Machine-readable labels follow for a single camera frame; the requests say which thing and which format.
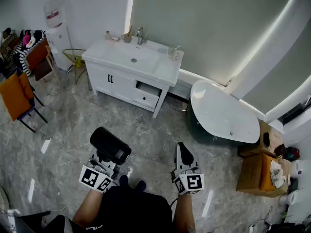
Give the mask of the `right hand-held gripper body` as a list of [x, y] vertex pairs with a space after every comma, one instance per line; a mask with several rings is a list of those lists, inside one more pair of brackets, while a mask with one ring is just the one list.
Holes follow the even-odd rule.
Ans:
[[198, 166], [176, 169], [173, 172], [173, 183], [179, 195], [192, 195], [205, 188], [204, 174]]

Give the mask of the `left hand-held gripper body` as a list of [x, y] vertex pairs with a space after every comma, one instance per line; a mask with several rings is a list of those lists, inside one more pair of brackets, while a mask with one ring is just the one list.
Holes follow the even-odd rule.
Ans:
[[103, 154], [97, 152], [99, 162], [89, 158], [86, 165], [83, 165], [79, 182], [100, 193], [107, 192], [110, 188], [117, 186], [115, 178], [119, 169], [115, 163], [105, 159]]

